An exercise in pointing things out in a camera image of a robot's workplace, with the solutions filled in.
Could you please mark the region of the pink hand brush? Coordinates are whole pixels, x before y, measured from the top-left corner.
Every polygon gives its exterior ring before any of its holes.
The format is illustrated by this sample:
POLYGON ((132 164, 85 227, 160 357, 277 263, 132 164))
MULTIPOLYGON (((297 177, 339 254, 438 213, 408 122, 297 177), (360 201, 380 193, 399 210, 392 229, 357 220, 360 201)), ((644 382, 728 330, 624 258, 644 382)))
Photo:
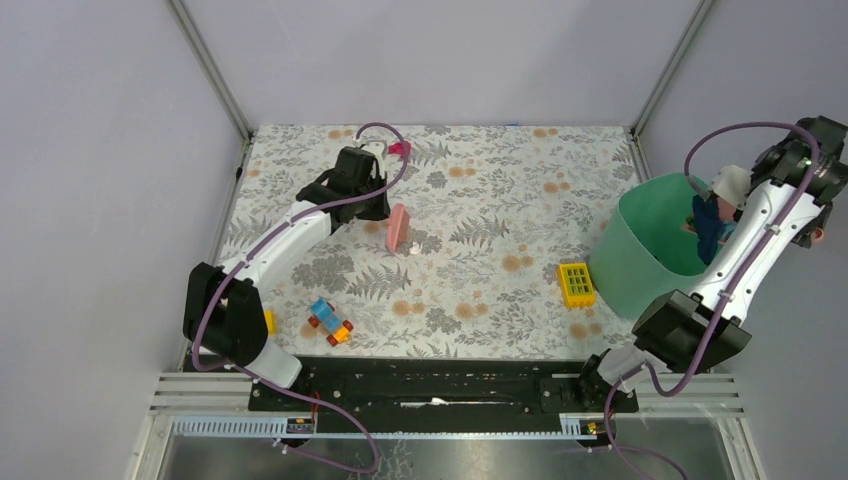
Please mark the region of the pink hand brush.
POLYGON ((410 215, 406 207, 398 203, 390 211, 387 223, 386 246, 389 252, 396 253, 407 239, 410 215))

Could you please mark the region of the pink plastic dustpan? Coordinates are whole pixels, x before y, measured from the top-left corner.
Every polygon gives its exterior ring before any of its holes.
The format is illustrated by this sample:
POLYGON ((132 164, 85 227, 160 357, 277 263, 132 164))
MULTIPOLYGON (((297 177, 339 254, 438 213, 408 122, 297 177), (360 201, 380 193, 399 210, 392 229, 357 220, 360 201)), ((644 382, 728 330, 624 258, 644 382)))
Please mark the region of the pink plastic dustpan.
POLYGON ((711 239, 723 244, 736 228, 737 211, 735 205, 719 196, 694 195, 691 214, 684 221, 682 229, 696 234, 701 240, 711 239))

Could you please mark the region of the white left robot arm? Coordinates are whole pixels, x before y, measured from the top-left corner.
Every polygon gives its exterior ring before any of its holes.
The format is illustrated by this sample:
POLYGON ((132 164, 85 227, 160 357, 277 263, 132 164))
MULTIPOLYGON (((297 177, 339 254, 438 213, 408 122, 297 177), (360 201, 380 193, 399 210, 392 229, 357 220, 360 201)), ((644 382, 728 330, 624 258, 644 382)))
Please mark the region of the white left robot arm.
POLYGON ((309 401, 301 362, 272 340, 262 300, 314 246, 354 219, 389 216, 383 141, 344 147, 333 168, 301 189, 282 219, 221 266, 201 262, 189 275, 182 331, 196 349, 218 355, 273 384, 288 411, 309 401))

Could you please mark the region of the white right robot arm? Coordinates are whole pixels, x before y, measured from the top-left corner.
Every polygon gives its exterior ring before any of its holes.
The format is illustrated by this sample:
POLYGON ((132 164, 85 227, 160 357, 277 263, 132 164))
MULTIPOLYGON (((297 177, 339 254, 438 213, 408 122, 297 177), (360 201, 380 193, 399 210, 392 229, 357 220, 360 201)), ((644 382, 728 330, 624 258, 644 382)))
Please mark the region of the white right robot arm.
POLYGON ((575 402, 597 412, 649 378, 664 397, 735 356, 751 336, 742 325, 762 280, 787 246, 808 248, 826 225, 835 197, 847 185, 841 162, 845 125, 805 117, 794 124, 745 122, 727 132, 774 128, 786 136, 754 165, 723 167, 695 192, 688 228, 698 237, 703 276, 685 290, 653 300, 633 327, 634 342, 592 357, 573 386, 575 402))

